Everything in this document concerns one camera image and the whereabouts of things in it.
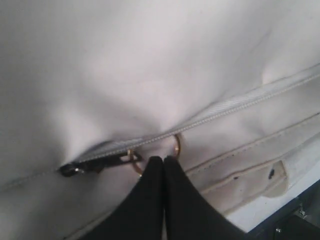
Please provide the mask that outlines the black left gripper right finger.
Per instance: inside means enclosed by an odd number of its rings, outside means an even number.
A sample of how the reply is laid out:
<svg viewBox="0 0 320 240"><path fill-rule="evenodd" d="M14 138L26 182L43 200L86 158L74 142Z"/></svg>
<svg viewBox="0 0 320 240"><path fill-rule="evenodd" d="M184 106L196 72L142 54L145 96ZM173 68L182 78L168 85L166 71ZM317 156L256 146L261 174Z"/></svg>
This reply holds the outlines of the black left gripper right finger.
<svg viewBox="0 0 320 240"><path fill-rule="evenodd" d="M163 161L163 206L168 240L249 240L193 186L178 160Z"/></svg>

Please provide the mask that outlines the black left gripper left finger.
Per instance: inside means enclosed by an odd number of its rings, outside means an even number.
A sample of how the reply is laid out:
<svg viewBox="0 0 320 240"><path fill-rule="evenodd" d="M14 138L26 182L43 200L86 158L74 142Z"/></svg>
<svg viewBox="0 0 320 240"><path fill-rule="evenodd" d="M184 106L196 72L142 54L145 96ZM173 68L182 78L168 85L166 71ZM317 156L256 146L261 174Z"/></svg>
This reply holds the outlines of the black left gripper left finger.
<svg viewBox="0 0 320 240"><path fill-rule="evenodd" d="M160 240L163 231L163 160L152 156L125 200L83 240Z"/></svg>

